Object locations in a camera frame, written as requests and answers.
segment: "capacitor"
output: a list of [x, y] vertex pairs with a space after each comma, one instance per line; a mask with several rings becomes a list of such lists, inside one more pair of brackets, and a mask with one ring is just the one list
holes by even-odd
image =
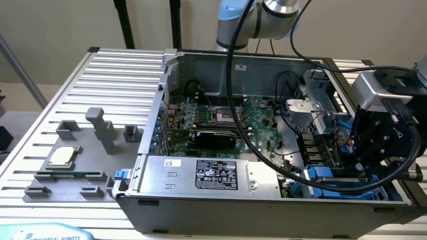
[[159, 108], [159, 116], [162, 116], [166, 113], [166, 108], [162, 106]]
[[153, 134], [159, 134], [159, 133], [161, 133], [161, 127], [155, 127], [154, 131], [153, 131]]
[[157, 135], [153, 135], [151, 137], [151, 143], [157, 143], [159, 140], [159, 137]]
[[153, 153], [157, 150], [158, 145], [157, 144], [151, 144], [150, 145], [150, 149], [149, 152]]
[[267, 108], [267, 103], [266, 102], [261, 102], [258, 106], [259, 106], [261, 109], [266, 109]]
[[154, 126], [155, 126], [157, 128], [159, 128], [159, 127], [162, 126], [162, 121], [161, 121], [161, 120], [157, 120]]

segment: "blue latch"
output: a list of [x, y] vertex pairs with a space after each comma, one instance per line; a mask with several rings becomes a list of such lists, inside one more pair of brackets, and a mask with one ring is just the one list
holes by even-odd
[[342, 120], [338, 120], [337, 123], [341, 124], [341, 125], [343, 125], [346, 128], [350, 128], [350, 129], [354, 128], [354, 126], [353, 126], [350, 123], [347, 123], [347, 122], [345, 122], [345, 121], [342, 121]]
[[[309, 177], [311, 180], [318, 178], [334, 178], [333, 170], [326, 166], [311, 166], [307, 169]], [[378, 177], [375, 175], [371, 176], [371, 181], [378, 181]], [[326, 183], [330, 186], [337, 186], [339, 183]], [[314, 192], [309, 192], [307, 188], [303, 188], [303, 185], [297, 182], [289, 192], [290, 197], [294, 196], [306, 196], [307, 198], [319, 198], [319, 199], [347, 199], [347, 200], [378, 200], [387, 201], [389, 196], [383, 187], [379, 187], [371, 191], [361, 193], [359, 195], [349, 195], [346, 193], [339, 193], [335, 191], [323, 190], [321, 188], [314, 187]]]
[[117, 171], [115, 172], [115, 175], [114, 175], [114, 179], [115, 180], [127, 180], [129, 178], [129, 171], [125, 171], [125, 170], [121, 170], [121, 171]]

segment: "floor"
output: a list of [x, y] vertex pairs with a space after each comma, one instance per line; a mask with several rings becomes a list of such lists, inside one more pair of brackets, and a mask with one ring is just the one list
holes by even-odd
[[[62, 85], [39, 84], [38, 86], [45, 98], [51, 101]], [[0, 90], [0, 95], [6, 96], [2, 101], [6, 111], [42, 112], [42, 108], [23, 83], [0, 82]]]

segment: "robotic arm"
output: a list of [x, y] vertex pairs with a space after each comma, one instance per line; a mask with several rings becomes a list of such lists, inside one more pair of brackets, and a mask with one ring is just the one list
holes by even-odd
[[[238, 19], [247, 0], [223, 0], [218, 12], [217, 50], [227, 51]], [[299, 12], [298, 0], [254, 2], [245, 20], [235, 51], [246, 52], [250, 39], [282, 39], [287, 36]]]
[[[298, 14], [298, 1], [297, 0], [283, 0], [283, 1], [269, 1], [265, 0], [262, 3], [262, 8], [257, 8], [257, 14], [254, 13], [254, 9], [259, 4], [257, 5], [255, 0], [242, 0], [245, 3], [245, 7], [234, 7], [231, 5], [227, 5], [227, 3], [231, 3], [229, 1], [223, 1], [221, 5], [221, 13], [219, 13], [219, 27], [218, 27], [218, 39], [217, 43], [222, 45], [221, 47], [223, 50], [227, 50], [227, 58], [226, 58], [226, 86], [227, 86], [227, 99], [229, 99], [229, 105], [231, 109], [231, 115], [233, 119], [238, 128], [238, 132], [242, 136], [242, 139], [245, 143], [249, 145], [251, 151], [278, 173], [283, 174], [283, 176], [289, 177], [290, 179], [295, 180], [297, 182], [301, 182], [302, 184], [311, 186], [314, 188], [319, 188], [322, 190], [339, 192], [339, 193], [361, 193], [367, 190], [373, 190], [378, 187], [382, 187], [383, 185], [389, 184], [395, 179], [403, 179], [403, 180], [417, 180], [419, 181], [422, 177], [419, 176], [411, 176], [414, 174], [407, 173], [411, 171], [411, 169], [417, 169], [417, 167], [410, 168], [415, 163], [415, 158], [425, 152], [426, 147], [423, 142], [427, 139], [427, 135], [423, 134], [423, 130], [418, 126], [418, 117], [413, 115], [413, 112], [418, 112], [415, 108], [421, 107], [421, 100], [423, 99], [427, 94], [425, 92], [427, 91], [426, 86], [423, 83], [423, 80], [426, 81], [426, 67], [421, 66], [419, 69], [407, 69], [405, 67], [395, 67], [395, 66], [370, 66], [370, 67], [361, 67], [355, 69], [338, 69], [334, 67], [329, 67], [323, 64], [319, 64], [310, 60], [306, 56], [303, 56], [294, 44], [294, 32], [297, 29], [297, 24], [299, 22], [301, 16], [305, 13], [307, 6], [310, 5], [313, 0], [309, 0], [305, 7], [301, 10], [301, 13]], [[286, 12], [278, 12], [278, 10], [286, 10], [287, 7], [294, 6], [294, 12], [286, 13]], [[222, 9], [225, 10], [235, 10], [234, 14], [230, 14], [229, 17], [222, 17]], [[234, 93], [233, 93], [233, 57], [235, 50], [243, 50], [247, 47], [249, 39], [251, 37], [261, 37], [262, 27], [263, 25], [263, 16], [269, 15], [267, 19], [273, 19], [278, 21], [281, 19], [279, 14], [282, 14], [283, 22], [279, 21], [282, 34], [286, 35], [290, 31], [290, 43], [294, 52], [297, 55], [307, 62], [318, 66], [319, 68], [329, 70], [335, 73], [351, 73], [351, 72], [363, 72], [361, 76], [358, 77], [358, 80], [355, 82], [355, 93], [359, 97], [359, 108], [357, 112], [357, 118], [354, 124], [355, 129], [351, 131], [351, 137], [350, 139], [354, 141], [354, 147], [353, 152], [350, 152], [350, 156], [345, 155], [343, 160], [347, 162], [347, 169], [350, 172], [355, 172], [355, 174], [369, 174], [371, 176], [379, 175], [382, 178], [377, 181], [373, 181], [365, 186], [359, 187], [335, 187], [329, 184], [322, 184], [318, 182], [313, 182], [302, 177], [298, 177], [293, 175], [289, 171], [283, 170], [281, 167], [278, 167], [271, 161], [259, 153], [257, 147], [251, 144], [250, 138], [246, 136], [243, 126], [241, 124], [241, 120], [238, 117], [238, 113], [235, 111], [235, 102], [234, 102]], [[254, 26], [251, 22], [254, 22], [257, 19], [257, 25], [255, 30], [251, 28]], [[231, 21], [226, 26], [222, 26], [225, 22], [222, 21]], [[275, 34], [279, 33], [278, 30], [266, 31], [269, 34], [263, 35], [266, 38], [275, 37]], [[371, 108], [374, 105], [379, 105], [379, 109], [377, 110]], [[379, 119], [383, 119], [385, 121], [373, 121], [373, 116], [378, 115]], [[377, 125], [379, 123], [383, 124], [382, 128], [379, 128]], [[383, 135], [385, 130], [402, 130], [407, 134], [407, 141], [403, 142], [399, 139], [394, 139], [390, 141], [390, 135]], [[386, 143], [379, 143], [375, 141], [379, 141], [379, 136], [382, 137], [383, 141]], [[382, 170], [381, 161], [385, 160], [389, 155], [386, 154], [387, 150], [390, 152], [395, 152], [394, 144], [403, 144], [405, 146], [399, 145], [399, 148], [403, 149], [402, 153], [394, 155], [394, 157], [403, 157], [405, 158], [399, 161], [395, 161], [395, 167], [387, 168], [387, 170], [383, 172], [375, 169], [375, 167]]]

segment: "power supply label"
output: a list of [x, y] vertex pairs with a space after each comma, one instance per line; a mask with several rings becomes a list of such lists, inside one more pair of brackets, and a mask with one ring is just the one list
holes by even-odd
[[239, 190], [237, 162], [198, 160], [195, 187], [198, 189]]

